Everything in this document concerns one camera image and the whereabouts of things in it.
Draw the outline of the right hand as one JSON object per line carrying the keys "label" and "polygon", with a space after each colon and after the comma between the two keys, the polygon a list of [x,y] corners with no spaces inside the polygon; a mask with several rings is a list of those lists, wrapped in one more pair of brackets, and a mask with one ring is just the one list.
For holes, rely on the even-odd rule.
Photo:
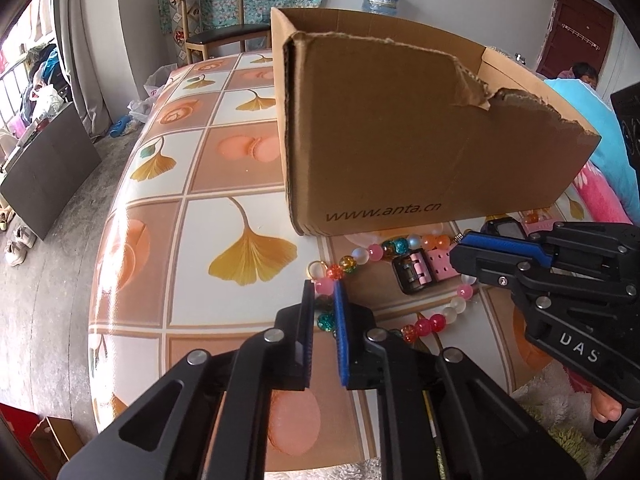
{"label": "right hand", "polygon": [[591,414],[597,422],[617,422],[622,413],[620,402],[596,386],[591,388]]}

